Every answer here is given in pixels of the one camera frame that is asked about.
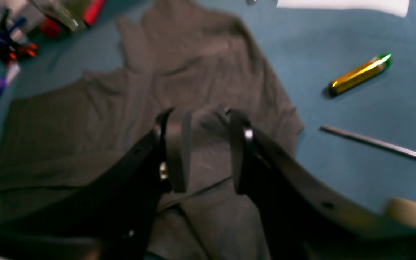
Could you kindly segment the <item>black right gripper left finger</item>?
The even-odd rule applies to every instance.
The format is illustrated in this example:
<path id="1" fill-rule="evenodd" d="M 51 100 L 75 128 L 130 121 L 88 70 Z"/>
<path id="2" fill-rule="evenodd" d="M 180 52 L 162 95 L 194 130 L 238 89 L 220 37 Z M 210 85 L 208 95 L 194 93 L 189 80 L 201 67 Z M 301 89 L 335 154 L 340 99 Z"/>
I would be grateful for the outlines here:
<path id="1" fill-rule="evenodd" d="M 76 194 L 0 224 L 0 260 L 142 260 L 163 194 L 186 192 L 191 114 L 159 114 L 151 130 Z"/>

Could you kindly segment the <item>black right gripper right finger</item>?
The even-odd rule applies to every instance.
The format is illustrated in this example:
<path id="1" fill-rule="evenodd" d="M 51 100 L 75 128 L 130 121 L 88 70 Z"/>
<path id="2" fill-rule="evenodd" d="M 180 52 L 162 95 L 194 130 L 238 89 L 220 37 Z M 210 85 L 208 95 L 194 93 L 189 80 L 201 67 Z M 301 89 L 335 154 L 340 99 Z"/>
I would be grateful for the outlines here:
<path id="1" fill-rule="evenodd" d="M 243 112 L 228 117 L 235 191 L 259 210 L 273 260 L 416 260 L 416 227 L 324 185 Z"/>

